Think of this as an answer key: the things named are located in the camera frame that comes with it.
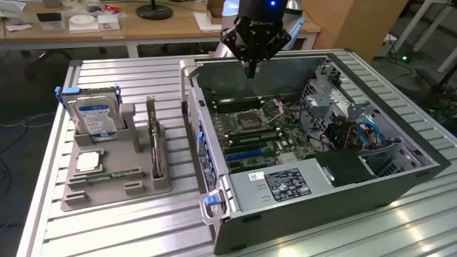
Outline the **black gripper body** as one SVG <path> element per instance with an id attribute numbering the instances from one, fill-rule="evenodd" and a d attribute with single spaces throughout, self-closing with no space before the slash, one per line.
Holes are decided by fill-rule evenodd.
<path id="1" fill-rule="evenodd" d="M 285 7 L 286 1 L 239 1 L 234 27 L 246 45 L 250 59 L 253 35 L 261 31 L 274 33 L 283 29 Z"/>

